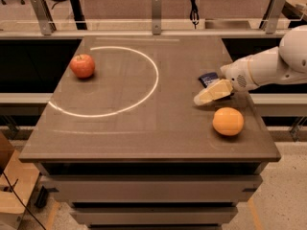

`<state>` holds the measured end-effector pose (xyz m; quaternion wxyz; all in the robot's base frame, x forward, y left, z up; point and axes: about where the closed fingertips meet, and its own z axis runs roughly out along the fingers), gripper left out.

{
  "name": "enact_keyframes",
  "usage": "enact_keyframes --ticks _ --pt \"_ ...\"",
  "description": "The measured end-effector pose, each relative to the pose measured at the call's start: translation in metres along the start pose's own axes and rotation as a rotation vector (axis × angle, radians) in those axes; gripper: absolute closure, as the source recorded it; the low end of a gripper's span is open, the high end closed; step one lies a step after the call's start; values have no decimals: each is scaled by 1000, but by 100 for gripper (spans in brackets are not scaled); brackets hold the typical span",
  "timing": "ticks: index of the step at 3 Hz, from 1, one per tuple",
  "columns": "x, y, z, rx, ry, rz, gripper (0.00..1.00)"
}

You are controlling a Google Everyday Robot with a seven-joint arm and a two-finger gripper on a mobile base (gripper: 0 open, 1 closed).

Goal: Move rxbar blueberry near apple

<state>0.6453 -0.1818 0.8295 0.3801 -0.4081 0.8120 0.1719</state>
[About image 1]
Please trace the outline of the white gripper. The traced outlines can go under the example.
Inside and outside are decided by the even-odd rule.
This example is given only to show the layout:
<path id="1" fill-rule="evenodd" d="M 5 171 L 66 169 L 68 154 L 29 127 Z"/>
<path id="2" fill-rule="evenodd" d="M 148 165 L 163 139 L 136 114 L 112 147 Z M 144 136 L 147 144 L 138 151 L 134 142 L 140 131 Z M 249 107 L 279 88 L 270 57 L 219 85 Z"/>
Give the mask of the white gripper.
<path id="1" fill-rule="evenodd" d="M 204 105 L 222 99 L 235 91 L 254 90 L 258 85 L 250 73 L 251 56 L 243 57 L 221 67 L 226 80 L 215 80 L 194 97 L 196 105 Z"/>

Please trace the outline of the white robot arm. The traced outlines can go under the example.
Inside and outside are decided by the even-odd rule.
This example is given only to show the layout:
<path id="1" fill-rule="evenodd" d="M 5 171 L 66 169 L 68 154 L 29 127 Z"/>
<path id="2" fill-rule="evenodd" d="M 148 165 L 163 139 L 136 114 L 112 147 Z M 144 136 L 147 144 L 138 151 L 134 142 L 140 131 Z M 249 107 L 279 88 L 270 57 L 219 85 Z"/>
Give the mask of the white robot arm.
<path id="1" fill-rule="evenodd" d="M 284 34 L 278 46 L 242 57 L 221 67 L 222 76 L 205 74 L 209 83 L 194 98 L 196 105 L 210 104 L 232 92 L 249 91 L 268 84 L 301 84 L 307 81 L 307 26 Z"/>

